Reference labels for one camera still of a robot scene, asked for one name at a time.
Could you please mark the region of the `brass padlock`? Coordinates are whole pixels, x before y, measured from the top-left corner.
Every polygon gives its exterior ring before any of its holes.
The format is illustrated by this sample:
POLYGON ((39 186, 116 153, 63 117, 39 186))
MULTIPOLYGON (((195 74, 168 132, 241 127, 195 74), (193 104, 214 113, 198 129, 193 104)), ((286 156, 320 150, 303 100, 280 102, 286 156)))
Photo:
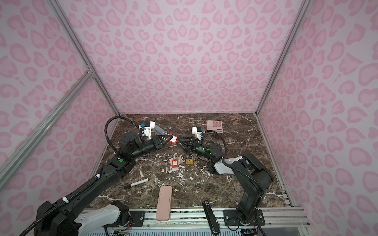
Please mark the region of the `brass padlock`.
POLYGON ((192 166, 192 165, 195 164, 192 155, 188 155, 188 156, 187 156, 187 158, 186 158, 186 160, 185 160, 185 164, 186 164, 186 165, 190 165, 190 166, 192 166))

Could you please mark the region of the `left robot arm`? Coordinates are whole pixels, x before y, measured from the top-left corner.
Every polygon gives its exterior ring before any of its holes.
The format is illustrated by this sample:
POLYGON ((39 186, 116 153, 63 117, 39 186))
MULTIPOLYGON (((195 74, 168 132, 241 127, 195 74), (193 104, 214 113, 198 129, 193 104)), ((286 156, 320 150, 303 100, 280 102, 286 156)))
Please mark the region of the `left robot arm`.
POLYGON ((135 132, 124 134, 120 148, 116 150, 98 174, 90 178, 72 193, 54 203, 46 201, 37 210, 36 220, 21 235, 33 231, 35 236, 77 236, 84 224, 78 216, 85 207, 111 185, 120 181, 136 165, 136 159, 162 149, 173 137, 155 135, 142 142, 135 132))

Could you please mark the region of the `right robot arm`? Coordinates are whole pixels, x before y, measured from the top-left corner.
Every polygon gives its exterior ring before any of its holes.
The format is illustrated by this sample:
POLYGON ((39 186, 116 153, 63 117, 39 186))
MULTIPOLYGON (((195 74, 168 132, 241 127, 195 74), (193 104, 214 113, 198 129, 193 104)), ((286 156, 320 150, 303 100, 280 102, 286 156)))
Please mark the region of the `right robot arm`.
POLYGON ((236 207, 237 219, 241 224, 258 223, 258 208, 266 191, 273 183, 271 172, 250 152, 236 158, 227 158, 227 145, 204 144, 204 138, 179 137, 177 145, 187 154, 195 154, 208 160, 210 174, 235 175, 244 190, 236 207))

